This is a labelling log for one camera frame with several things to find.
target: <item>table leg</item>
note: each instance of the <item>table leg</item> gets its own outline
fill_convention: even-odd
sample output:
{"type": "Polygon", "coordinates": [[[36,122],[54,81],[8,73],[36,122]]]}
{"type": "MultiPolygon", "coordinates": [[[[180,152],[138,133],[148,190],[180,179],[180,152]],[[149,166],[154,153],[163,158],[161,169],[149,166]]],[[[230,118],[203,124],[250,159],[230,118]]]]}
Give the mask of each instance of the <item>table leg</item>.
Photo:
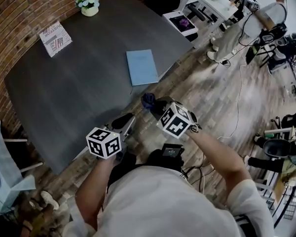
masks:
{"type": "Polygon", "coordinates": [[[211,25],[206,33],[204,33],[202,36],[198,37],[194,43],[194,47],[195,48],[200,48],[201,47],[201,44],[203,44],[204,40],[214,31],[216,30],[216,28],[218,26],[220,26],[222,23],[224,22],[224,19],[223,18],[218,18],[218,20],[213,24],[211,25]]]}
{"type": "Polygon", "coordinates": [[[181,0],[178,10],[183,11],[187,2],[188,2],[188,0],[181,0]]]}

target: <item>dark gray table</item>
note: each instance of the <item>dark gray table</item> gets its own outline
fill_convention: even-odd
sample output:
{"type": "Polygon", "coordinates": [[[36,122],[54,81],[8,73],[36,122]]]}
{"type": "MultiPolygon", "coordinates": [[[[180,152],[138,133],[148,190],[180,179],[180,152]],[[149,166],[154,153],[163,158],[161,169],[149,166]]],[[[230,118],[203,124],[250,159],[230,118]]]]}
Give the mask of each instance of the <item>dark gray table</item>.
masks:
{"type": "Polygon", "coordinates": [[[151,49],[161,77],[192,48],[136,0],[101,0],[95,16],[76,13],[62,25],[71,44],[51,58],[38,41],[5,78],[29,139],[55,173],[86,146],[91,129],[120,114],[147,87],[132,88],[126,51],[151,49]]]}

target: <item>black and white marker cube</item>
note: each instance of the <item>black and white marker cube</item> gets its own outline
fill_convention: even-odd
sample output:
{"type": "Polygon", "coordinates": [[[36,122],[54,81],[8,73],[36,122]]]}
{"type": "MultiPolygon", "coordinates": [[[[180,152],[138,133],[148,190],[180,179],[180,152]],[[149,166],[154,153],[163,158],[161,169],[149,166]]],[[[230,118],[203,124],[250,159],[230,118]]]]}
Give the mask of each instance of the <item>black and white marker cube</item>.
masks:
{"type": "Polygon", "coordinates": [[[156,125],[164,132],[179,139],[192,124],[191,120],[186,108],[172,103],[156,125]]]}
{"type": "Polygon", "coordinates": [[[104,159],[122,150],[119,133],[95,127],[86,139],[90,153],[104,159]]]}

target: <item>white flowers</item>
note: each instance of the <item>white flowers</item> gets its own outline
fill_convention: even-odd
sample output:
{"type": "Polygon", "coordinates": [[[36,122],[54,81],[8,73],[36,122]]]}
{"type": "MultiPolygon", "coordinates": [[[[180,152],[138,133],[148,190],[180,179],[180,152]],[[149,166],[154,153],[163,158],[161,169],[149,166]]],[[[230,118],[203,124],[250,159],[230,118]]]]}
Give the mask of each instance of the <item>white flowers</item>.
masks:
{"type": "Polygon", "coordinates": [[[79,8],[82,8],[82,7],[92,8],[92,7],[100,6],[99,0],[75,0],[75,4],[79,8]]]}

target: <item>potted plant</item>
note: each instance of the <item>potted plant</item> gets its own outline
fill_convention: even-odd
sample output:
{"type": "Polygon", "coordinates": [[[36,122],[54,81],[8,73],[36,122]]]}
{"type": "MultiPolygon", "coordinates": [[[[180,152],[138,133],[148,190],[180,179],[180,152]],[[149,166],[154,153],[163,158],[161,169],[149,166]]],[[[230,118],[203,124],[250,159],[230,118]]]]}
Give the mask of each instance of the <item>potted plant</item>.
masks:
{"type": "Polygon", "coordinates": [[[81,13],[84,16],[92,17],[99,11],[99,0],[75,0],[76,6],[81,8],[81,13]]]}

